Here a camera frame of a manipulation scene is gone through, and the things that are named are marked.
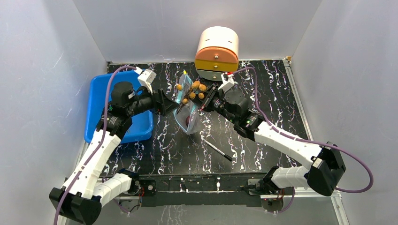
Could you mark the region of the brown longan bunch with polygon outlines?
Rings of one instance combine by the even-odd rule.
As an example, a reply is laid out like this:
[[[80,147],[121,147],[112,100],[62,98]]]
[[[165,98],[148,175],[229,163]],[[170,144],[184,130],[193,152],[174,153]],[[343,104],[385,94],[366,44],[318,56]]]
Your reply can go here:
[[[176,114],[179,114],[182,108],[187,105],[190,101],[195,98],[204,99],[204,92],[207,90],[207,86],[202,84],[200,81],[194,81],[188,88],[188,90],[184,90],[184,86],[178,84],[176,89],[179,91],[181,96],[178,96],[179,106],[176,109]]]

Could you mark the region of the clear zip top bag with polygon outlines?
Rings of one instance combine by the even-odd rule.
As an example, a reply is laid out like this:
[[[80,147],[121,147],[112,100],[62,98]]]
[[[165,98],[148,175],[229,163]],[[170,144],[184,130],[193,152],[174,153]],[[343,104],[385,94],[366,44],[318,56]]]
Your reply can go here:
[[[184,90],[188,90],[189,86],[193,83],[192,79],[189,77],[188,73],[184,70],[182,75],[179,78],[178,84],[184,86]],[[177,99],[179,91],[176,89],[176,102],[179,104],[179,99]],[[176,114],[176,109],[173,111],[174,118],[178,124],[178,126],[188,135],[194,134],[201,130],[200,127],[200,119],[199,119],[199,110],[198,107],[190,101],[187,105],[185,105],[179,114]],[[188,116],[192,116],[194,118],[194,123],[191,126],[186,126],[185,120]]]

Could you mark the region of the dark red onion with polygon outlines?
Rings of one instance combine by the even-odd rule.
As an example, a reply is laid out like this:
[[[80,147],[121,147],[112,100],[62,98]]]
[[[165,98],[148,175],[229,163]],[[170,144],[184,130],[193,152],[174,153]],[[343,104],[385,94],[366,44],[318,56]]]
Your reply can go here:
[[[194,123],[194,118],[192,116],[188,116],[185,120],[186,126],[191,126]]]

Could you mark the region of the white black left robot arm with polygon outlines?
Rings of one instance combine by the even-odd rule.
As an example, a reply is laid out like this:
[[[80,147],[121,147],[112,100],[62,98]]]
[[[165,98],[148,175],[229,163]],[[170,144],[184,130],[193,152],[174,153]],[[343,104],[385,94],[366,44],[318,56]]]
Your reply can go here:
[[[141,86],[138,91],[140,95],[130,82],[107,86],[104,108],[91,144],[62,187],[54,187],[50,192],[49,198],[56,208],[53,224],[63,216],[92,225],[105,204],[122,192],[135,195],[140,190],[138,176],[133,172],[118,173],[99,187],[95,186],[108,158],[132,125],[133,116],[149,110],[166,116],[178,107],[163,89]]]

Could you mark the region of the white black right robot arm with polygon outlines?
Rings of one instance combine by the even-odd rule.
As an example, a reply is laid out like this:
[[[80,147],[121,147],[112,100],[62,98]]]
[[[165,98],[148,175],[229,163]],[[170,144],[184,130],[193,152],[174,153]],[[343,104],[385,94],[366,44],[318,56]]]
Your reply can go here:
[[[331,196],[346,171],[341,153],[332,143],[314,144],[286,131],[275,131],[259,113],[249,109],[249,100],[238,90],[224,92],[211,85],[193,101],[205,112],[215,111],[242,137],[272,147],[300,163],[298,167],[274,166],[263,179],[265,190],[277,194],[287,187],[311,188]]]

